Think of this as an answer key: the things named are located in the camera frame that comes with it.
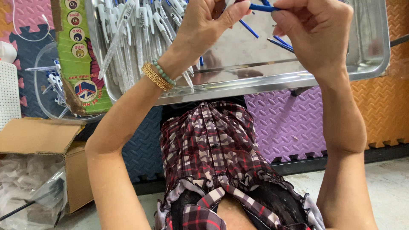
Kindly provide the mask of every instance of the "white cable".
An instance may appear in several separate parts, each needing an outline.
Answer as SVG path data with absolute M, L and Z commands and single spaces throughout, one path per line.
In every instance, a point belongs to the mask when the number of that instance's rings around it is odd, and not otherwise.
M 23 38 L 21 35 L 19 35 L 18 32 L 17 32 L 17 29 L 16 29 L 16 22 L 15 22 L 15 20 L 14 20 L 14 16 L 16 15 L 16 3 L 14 2 L 14 0 L 12 0 L 12 1 L 13 1 L 13 26 L 14 26 L 14 31 L 16 32 L 16 34 L 17 34 L 19 37 L 21 37 L 22 39 L 24 39 L 24 40 L 26 40 L 26 41 L 41 41 L 41 40 L 45 39 L 48 35 L 51 36 L 51 34 L 50 34 L 50 29 L 51 29 L 51 27 L 50 27 L 50 24 L 48 23 L 48 20 L 47 20 L 47 18 L 45 17 L 44 14 L 42 14 L 42 16 L 43 16 L 43 19 L 44 19 L 45 23 L 47 23 L 47 25 L 48 25 L 48 31 L 47 31 L 47 33 L 45 34 L 45 36 L 44 36 L 43 38 L 38 39 L 38 40 L 29 40 L 29 39 Z

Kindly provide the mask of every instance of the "gold bracelet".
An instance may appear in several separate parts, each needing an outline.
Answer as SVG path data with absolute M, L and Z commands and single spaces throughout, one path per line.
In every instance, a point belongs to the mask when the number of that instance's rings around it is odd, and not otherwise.
M 166 92 L 168 92 L 171 88 L 173 88 L 173 85 L 169 84 L 167 81 L 161 78 L 157 73 L 155 73 L 151 69 L 151 66 L 152 66 L 151 63 L 146 62 L 144 66 L 142 67 L 142 71 L 149 77 L 149 79 L 155 82 L 161 89 L 163 89 Z

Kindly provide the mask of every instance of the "gray floor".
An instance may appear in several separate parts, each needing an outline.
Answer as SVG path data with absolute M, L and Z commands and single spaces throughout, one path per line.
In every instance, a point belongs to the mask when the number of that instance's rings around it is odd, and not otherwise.
M 375 219 L 380 230 L 409 229 L 409 158 L 371 163 L 365 166 L 369 193 Z M 308 192 L 316 199 L 324 171 L 286 176 L 301 194 Z M 163 193 L 139 196 L 149 223 L 153 226 L 153 213 L 157 199 L 163 199 Z M 95 204 L 91 203 L 71 216 L 65 216 L 57 229 L 99 230 L 101 226 Z

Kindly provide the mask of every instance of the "hand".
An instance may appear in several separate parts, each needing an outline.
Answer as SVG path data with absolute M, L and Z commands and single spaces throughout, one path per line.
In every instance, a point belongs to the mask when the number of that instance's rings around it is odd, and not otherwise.
M 318 81 L 346 70 L 351 6 L 337 0 L 277 0 L 273 35 L 290 38 L 300 63 Z
M 223 4 L 224 0 L 189 1 L 175 40 L 159 59 L 161 66 L 166 65 L 162 68 L 170 77 L 177 77 L 189 66 L 195 65 L 227 28 L 251 13 L 250 1 L 246 0 L 231 5 L 219 18 L 213 20 L 213 17 L 219 15 L 220 9 L 224 8 Z

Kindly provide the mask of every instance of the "open cardboard box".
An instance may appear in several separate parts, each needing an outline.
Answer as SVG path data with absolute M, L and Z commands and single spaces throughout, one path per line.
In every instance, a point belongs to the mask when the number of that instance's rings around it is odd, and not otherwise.
M 73 142 L 81 125 L 25 117 L 9 121 L 0 132 L 0 153 L 62 155 L 67 176 L 68 210 L 92 201 L 85 142 Z

